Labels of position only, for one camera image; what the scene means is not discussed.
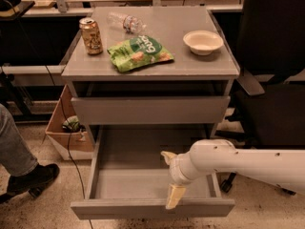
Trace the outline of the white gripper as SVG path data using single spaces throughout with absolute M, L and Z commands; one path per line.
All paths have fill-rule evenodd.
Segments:
M 186 192 L 184 185 L 189 185 L 193 181 L 185 174 L 188 159 L 185 158 L 184 154 L 177 155 L 172 152 L 162 151 L 161 155 L 164 157 L 166 164 L 169 165 L 171 179 L 174 183 L 169 185 L 166 201 L 166 209 L 172 210 L 177 206 Z

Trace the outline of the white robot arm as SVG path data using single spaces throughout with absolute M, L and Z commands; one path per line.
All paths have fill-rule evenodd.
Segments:
M 162 151 L 169 166 L 166 208 L 175 208 L 187 186 L 212 173 L 235 173 L 281 189 L 305 193 L 303 150 L 237 149 L 226 139 L 196 141 L 186 153 Z

